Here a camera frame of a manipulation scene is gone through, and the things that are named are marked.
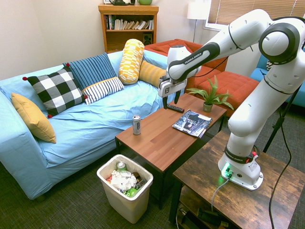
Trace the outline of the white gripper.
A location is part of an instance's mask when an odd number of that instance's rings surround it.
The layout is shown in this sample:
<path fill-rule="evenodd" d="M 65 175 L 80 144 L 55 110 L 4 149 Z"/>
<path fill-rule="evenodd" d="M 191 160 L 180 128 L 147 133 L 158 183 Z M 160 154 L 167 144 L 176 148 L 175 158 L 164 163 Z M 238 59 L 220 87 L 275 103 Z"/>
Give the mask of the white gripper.
<path fill-rule="evenodd" d="M 175 93 L 174 103 L 177 104 L 179 101 L 179 97 L 181 95 L 180 90 L 184 89 L 186 85 L 187 85 L 186 79 L 179 83 L 173 83 L 170 79 L 165 81 L 160 81 L 158 95 L 163 98 L 164 109 L 167 109 L 168 95 Z"/>

